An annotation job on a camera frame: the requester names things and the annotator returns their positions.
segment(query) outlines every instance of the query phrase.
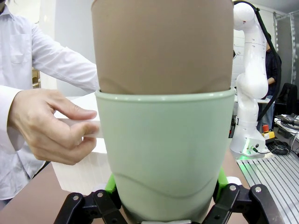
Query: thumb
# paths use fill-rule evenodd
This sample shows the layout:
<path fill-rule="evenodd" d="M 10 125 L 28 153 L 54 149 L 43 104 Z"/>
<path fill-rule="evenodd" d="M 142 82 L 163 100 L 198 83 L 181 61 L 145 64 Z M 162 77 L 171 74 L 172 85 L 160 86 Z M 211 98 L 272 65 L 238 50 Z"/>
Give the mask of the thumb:
<path fill-rule="evenodd" d="M 52 106 L 55 110 L 61 112 L 72 120 L 88 120 L 97 116 L 96 111 L 85 110 L 73 104 L 67 98 L 60 99 L 59 102 L 56 102 L 55 105 Z"/>

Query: shirt pocket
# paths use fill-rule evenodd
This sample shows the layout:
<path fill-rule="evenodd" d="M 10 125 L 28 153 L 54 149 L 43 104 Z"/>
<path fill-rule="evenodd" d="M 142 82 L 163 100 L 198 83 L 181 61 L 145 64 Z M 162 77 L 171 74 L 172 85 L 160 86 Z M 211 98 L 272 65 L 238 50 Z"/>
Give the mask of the shirt pocket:
<path fill-rule="evenodd" d="M 10 35 L 11 63 L 25 63 L 31 59 L 31 40 L 28 34 Z"/>

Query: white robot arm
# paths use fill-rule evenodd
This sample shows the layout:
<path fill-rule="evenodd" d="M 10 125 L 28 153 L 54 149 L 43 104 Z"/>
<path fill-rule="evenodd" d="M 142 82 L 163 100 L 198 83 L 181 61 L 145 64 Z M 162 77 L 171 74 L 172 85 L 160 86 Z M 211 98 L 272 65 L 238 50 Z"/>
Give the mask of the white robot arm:
<path fill-rule="evenodd" d="M 247 3 L 234 6 L 234 29 L 245 34 L 244 66 L 245 73 L 238 76 L 238 112 L 236 128 L 230 149 L 246 156 L 268 151 L 265 139 L 257 131 L 257 99 L 266 96 L 268 82 L 265 67 L 266 38 L 255 20 L 255 12 Z"/>

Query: bolt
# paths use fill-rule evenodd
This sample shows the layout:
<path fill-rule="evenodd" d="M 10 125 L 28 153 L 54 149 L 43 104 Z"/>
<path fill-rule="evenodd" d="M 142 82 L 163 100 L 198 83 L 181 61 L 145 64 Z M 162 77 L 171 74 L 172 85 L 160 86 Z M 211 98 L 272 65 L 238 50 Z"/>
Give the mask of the bolt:
<path fill-rule="evenodd" d="M 231 186 L 229 187 L 229 189 L 230 189 L 231 191 L 235 191 L 237 188 L 235 187 L 235 185 L 231 185 Z"/>
<path fill-rule="evenodd" d="M 256 187 L 255 191 L 256 191 L 256 193 L 260 193 L 262 191 L 262 189 L 260 187 Z"/>

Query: ceiling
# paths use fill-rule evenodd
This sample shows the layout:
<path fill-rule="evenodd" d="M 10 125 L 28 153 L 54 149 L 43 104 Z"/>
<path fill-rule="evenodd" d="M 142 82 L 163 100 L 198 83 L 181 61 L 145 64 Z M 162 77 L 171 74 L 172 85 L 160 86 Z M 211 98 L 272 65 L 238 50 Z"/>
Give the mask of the ceiling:
<path fill-rule="evenodd" d="M 250 2 L 272 8 L 283 13 L 290 13 L 299 10 L 299 0 L 250 0 Z"/>

